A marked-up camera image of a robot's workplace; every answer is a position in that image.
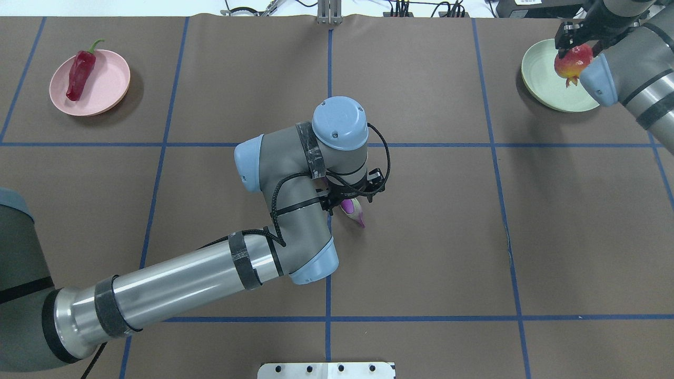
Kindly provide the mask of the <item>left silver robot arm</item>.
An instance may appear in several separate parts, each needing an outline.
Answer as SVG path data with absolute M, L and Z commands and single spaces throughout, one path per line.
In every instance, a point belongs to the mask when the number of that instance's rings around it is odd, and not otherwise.
M 368 170 L 372 131 L 361 104 L 335 96 L 309 122 L 239 144 L 238 174 L 263 194 L 272 225 L 84 290 L 55 287 L 26 201 L 2 188 L 2 372 L 75 364 L 106 342 L 285 274 L 305 285 L 334 273 L 327 215 L 344 199 L 372 199 L 388 179 Z

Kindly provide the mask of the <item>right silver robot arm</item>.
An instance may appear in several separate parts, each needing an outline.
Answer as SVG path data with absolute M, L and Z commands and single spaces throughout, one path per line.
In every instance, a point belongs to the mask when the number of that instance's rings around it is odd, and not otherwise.
M 639 17 L 651 1 L 591 1 L 580 22 L 562 22 L 554 36 L 561 57 L 596 44 L 579 81 L 599 105 L 622 105 L 667 151 L 673 151 L 673 8 Z

